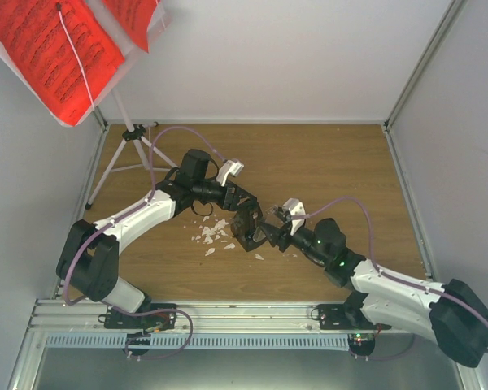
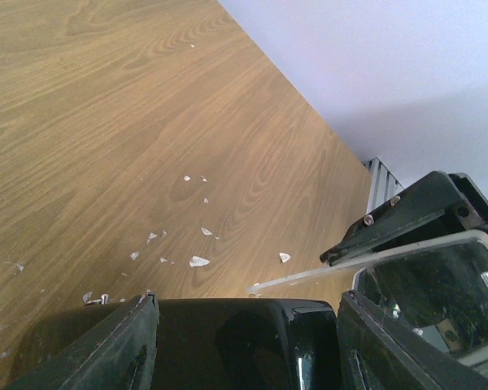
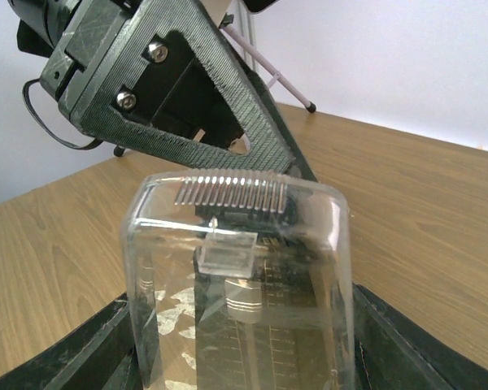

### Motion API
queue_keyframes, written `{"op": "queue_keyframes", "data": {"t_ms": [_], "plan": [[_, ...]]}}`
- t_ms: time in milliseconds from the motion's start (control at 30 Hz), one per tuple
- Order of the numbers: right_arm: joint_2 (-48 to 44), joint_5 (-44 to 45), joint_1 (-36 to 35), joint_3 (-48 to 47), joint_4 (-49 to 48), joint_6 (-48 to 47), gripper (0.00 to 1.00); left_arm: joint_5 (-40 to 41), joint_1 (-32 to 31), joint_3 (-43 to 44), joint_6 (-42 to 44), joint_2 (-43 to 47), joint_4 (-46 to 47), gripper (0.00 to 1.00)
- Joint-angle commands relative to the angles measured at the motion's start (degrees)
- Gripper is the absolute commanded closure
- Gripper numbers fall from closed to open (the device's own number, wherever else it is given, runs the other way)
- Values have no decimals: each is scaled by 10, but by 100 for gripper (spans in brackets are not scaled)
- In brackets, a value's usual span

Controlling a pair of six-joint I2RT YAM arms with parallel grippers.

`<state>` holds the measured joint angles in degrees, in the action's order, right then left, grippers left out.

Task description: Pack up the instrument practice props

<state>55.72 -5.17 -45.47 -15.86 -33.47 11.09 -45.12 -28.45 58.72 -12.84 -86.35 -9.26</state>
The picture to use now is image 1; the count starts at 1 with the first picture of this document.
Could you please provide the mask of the black metronome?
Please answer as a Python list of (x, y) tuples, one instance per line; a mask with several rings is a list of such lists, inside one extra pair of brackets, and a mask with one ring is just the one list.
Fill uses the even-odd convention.
[(264, 242), (260, 241), (256, 243), (252, 240), (252, 235), (256, 229), (256, 222), (248, 222), (245, 220), (243, 215), (243, 204), (239, 206), (237, 209), (236, 214), (233, 216), (231, 220), (230, 228), (233, 234), (233, 237), (237, 240), (239, 245), (246, 251), (251, 252), (257, 248), (259, 248)]

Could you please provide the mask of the clear plastic metronome cover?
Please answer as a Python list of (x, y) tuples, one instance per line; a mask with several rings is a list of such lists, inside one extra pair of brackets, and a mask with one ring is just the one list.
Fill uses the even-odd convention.
[(260, 229), (260, 223), (267, 222), (278, 228), (286, 225), (281, 217), (281, 206), (271, 206), (264, 212), (264, 219), (260, 222), (256, 222), (256, 229), (252, 235), (252, 240), (256, 243), (260, 241), (268, 241), (262, 230)]

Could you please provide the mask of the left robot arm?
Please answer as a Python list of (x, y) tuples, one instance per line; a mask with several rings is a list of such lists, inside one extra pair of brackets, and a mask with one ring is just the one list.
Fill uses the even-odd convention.
[(107, 219), (75, 222), (56, 267), (64, 286), (77, 289), (91, 301), (122, 310), (131, 327), (144, 327), (150, 321), (151, 308), (144, 303), (146, 294), (120, 277), (120, 255), (155, 226), (193, 209), (195, 202), (234, 212), (230, 224), (233, 237), (246, 252), (260, 247), (263, 240), (255, 238), (255, 233), (263, 214), (257, 198), (231, 181), (243, 164), (228, 160), (216, 175), (208, 177), (212, 162), (209, 153), (190, 149), (181, 165), (154, 183), (141, 200)]

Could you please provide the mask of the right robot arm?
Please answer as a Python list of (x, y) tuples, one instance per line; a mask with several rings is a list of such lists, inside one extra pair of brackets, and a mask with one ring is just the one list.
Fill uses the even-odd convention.
[(334, 219), (323, 219), (313, 229), (265, 222), (260, 228), (272, 246), (281, 251), (295, 247), (322, 267), (331, 282), (351, 290), (343, 311), (350, 327), (372, 323), (410, 332), (471, 368), (488, 353), (488, 308), (464, 281), (444, 284), (379, 266), (347, 247)]

